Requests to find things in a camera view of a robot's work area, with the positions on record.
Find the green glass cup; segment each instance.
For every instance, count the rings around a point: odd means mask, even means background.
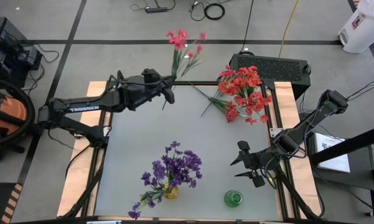
[[[239,206],[243,201],[243,196],[236,190],[229,190],[224,195],[224,202],[231,208]]]

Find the wooden table frame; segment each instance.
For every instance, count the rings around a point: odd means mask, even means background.
[[[86,96],[98,96],[100,95],[106,86],[106,82],[90,82]],[[293,128],[297,123],[300,122],[299,115],[297,112],[296,102],[294,99],[291,83],[289,82],[276,82],[275,83],[275,94],[278,101],[279,113],[281,118],[283,128]],[[269,106],[269,113],[272,117],[272,125],[277,128],[276,114],[277,111],[274,109],[274,105]],[[83,112],[80,121],[89,126],[97,125],[101,116],[101,111],[89,111]],[[109,124],[110,114],[105,114],[104,124]],[[77,139],[75,141],[74,150],[72,153],[72,158],[78,154],[85,146],[88,145],[88,141],[83,139]],[[60,201],[60,206],[58,208],[57,216],[64,215],[67,213],[73,204],[79,199],[80,195],[86,188],[86,183],[90,173],[91,159],[93,157],[93,149],[88,149],[84,154],[82,154],[72,166],[70,166],[67,178],[65,180],[65,185],[62,192],[62,198]],[[98,159],[95,171],[99,168],[100,162],[103,157],[103,150],[98,151]],[[294,186],[299,192],[301,197],[307,203],[307,205],[312,209],[315,214],[320,214],[320,204],[318,200],[318,195],[316,191],[316,185],[311,171],[311,165],[308,157],[305,159],[292,158],[290,160],[290,170],[293,176]],[[96,195],[98,191],[98,186],[95,187],[90,195],[89,206],[86,211],[87,216],[92,216],[94,214]],[[286,188],[284,188],[286,210],[288,211],[288,217],[294,218],[294,212],[292,208],[291,197]],[[278,203],[278,215],[282,219],[281,206]],[[129,217],[100,217],[102,220],[112,220],[112,219],[122,219],[129,220]],[[152,220],[152,218],[139,218],[139,220]],[[181,221],[186,219],[175,219],[175,218],[160,218],[160,220],[174,220]],[[229,220],[209,220],[204,221],[229,221]]]

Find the purple flower bouquet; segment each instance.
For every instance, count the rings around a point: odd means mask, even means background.
[[[163,196],[173,194],[175,190],[178,192],[178,186],[182,183],[187,183],[192,188],[197,186],[196,179],[202,178],[199,171],[202,161],[190,150],[178,151],[177,146],[180,146],[180,143],[174,141],[169,147],[165,147],[166,155],[162,156],[162,162],[152,162],[154,177],[151,178],[151,173],[148,172],[143,174],[141,180],[144,181],[145,186],[149,185],[152,190],[141,195],[140,202],[132,206],[132,211],[128,212],[131,218],[137,220],[141,214],[140,209],[146,205],[149,208],[154,208],[157,203],[162,201]],[[171,150],[173,150],[173,156],[169,157]]]

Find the yellow cable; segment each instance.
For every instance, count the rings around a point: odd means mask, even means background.
[[[293,15],[294,15],[294,11],[295,11],[295,9],[297,7],[297,4],[299,4],[299,0],[296,0],[296,3],[294,5],[294,7],[293,7],[293,11],[292,11],[291,17],[289,18],[288,24],[286,25],[284,36],[283,36],[282,42],[281,42],[281,49],[279,50],[279,55],[278,55],[279,58],[281,57],[282,48],[284,47],[286,32],[288,31],[289,25],[291,24],[291,21],[292,21]]]

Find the concrete floor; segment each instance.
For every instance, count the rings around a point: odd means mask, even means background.
[[[171,6],[171,0],[158,0]],[[28,39],[46,40],[45,50],[57,50],[60,58],[44,63],[45,77],[31,93],[35,107],[44,104],[54,80],[60,74],[56,97],[85,96],[90,81],[107,80],[110,74],[122,70],[126,76],[138,75],[148,68],[166,74],[170,70],[172,47],[161,44],[80,44],[73,40],[164,40],[167,30],[185,29],[198,38],[206,32],[208,39],[243,40],[250,1],[231,0],[224,4],[225,16],[219,21],[193,21],[187,1],[176,0],[174,10],[160,14],[134,12],[130,5],[143,6],[143,1],[115,0],[23,0],[1,1],[0,16],[6,16]],[[294,0],[255,0],[249,40],[281,40]],[[78,11],[79,23],[74,23]],[[347,0],[300,1],[286,40],[336,40],[337,32],[352,14]],[[194,17],[202,16],[201,9]],[[279,44],[246,45],[256,55],[277,57]],[[205,63],[184,77],[184,80],[215,80],[240,44],[204,45]],[[47,58],[55,55],[46,53]],[[348,54],[339,45],[285,45],[282,57],[304,59],[312,66],[311,87],[306,93],[305,109],[314,109],[318,97],[326,90],[338,90],[350,95],[374,79],[374,59],[369,50]],[[334,135],[350,138],[374,128],[374,90],[349,102],[348,111],[325,121],[324,126]],[[370,110],[371,116],[363,116]],[[73,145],[69,133],[53,130],[52,135]],[[22,143],[30,144],[30,139]],[[0,182],[17,182],[27,153],[9,153],[0,162]],[[65,180],[65,168],[71,151],[48,138],[41,137],[24,182],[13,222],[55,218]],[[317,183],[329,220],[354,223],[374,223],[364,216],[370,211],[348,193]],[[370,202],[369,191],[352,189]]]

